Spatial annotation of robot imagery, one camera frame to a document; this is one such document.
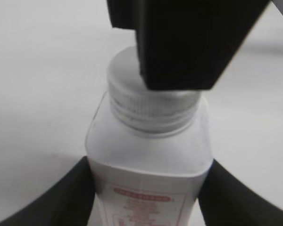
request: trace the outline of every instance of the white plastic bottle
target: white plastic bottle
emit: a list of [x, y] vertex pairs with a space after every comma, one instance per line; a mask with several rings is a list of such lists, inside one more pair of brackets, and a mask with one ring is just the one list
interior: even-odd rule
[[187, 226], [213, 158], [198, 91], [154, 92], [117, 54], [86, 138], [103, 226]]

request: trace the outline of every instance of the bottle label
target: bottle label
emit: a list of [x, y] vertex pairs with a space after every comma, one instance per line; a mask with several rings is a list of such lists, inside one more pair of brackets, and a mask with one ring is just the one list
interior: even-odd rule
[[178, 226], [185, 194], [137, 190], [105, 182], [100, 199], [108, 226]]

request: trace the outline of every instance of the red border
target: red border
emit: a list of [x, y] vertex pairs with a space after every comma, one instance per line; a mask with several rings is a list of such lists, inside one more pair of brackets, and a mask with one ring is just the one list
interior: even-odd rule
[[[101, 182], [104, 182], [106, 183], [105, 186], [107, 185], [113, 185], [113, 186], [118, 186], [118, 187], [121, 187], [121, 188], [124, 188], [124, 189], [131, 189], [133, 191], [141, 191], [141, 192], [148, 192], [148, 193], [156, 193], [156, 194], [169, 194], [169, 195], [183, 195], [184, 198], [183, 198], [183, 204], [180, 208], [180, 211], [179, 211], [179, 214], [178, 214], [178, 219], [177, 219], [177, 223], [176, 223], [176, 226], [179, 226], [179, 223], [180, 223], [180, 218], [181, 218], [181, 215], [183, 213], [183, 207], [185, 205], [185, 200], [186, 200], [186, 194], [183, 194], [183, 193], [167, 193], [167, 192], [151, 192], [151, 191], [145, 191], [145, 190], [138, 190], [138, 189], [134, 189], [134, 188], [130, 188], [130, 187], [127, 187], [127, 186], [121, 186], [121, 185], [118, 185], [118, 184], [114, 184], [114, 183], [109, 183], [105, 180], [99, 180], [99, 184], [100, 184], [100, 187], [102, 188], [101, 186]], [[105, 217], [106, 217], [106, 222], [107, 222], [107, 226], [109, 226], [109, 223], [108, 223], [108, 215], [107, 215], [107, 211], [106, 211], [106, 207], [105, 207], [105, 204], [104, 204], [104, 196], [102, 196], [102, 199], [103, 199], [103, 208], [104, 208], [104, 212], [105, 212]]]
[[127, 187], [127, 186], [123, 186], [123, 185], [118, 185], [115, 183], [110, 183], [106, 180], [101, 179], [101, 181], [103, 181], [106, 184], [110, 184], [110, 185], [115, 185], [121, 188], [125, 188], [125, 189], [131, 189], [132, 191], [137, 191], [137, 192], [148, 192], [148, 193], [157, 193], [157, 194], [171, 194], [171, 195], [185, 195], [183, 193], [169, 193], [169, 192], [154, 192], [154, 191], [148, 191], [148, 190], [140, 190], [140, 189], [136, 189], [136, 188], [131, 188], [131, 187]]

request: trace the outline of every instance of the white background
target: white background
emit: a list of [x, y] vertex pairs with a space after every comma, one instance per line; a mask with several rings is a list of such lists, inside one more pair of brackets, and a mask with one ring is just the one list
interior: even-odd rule
[[[134, 33], [104, 0], [0, 0], [0, 220], [85, 155], [111, 57]], [[283, 17], [270, 5], [215, 86], [214, 155], [283, 209]]]

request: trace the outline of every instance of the bottle cap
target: bottle cap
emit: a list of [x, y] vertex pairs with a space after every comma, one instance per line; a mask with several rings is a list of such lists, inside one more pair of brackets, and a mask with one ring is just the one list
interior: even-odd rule
[[118, 53], [108, 68], [110, 104], [127, 126], [149, 133], [165, 133], [186, 125], [195, 114], [199, 91], [151, 91], [139, 73], [135, 47]]

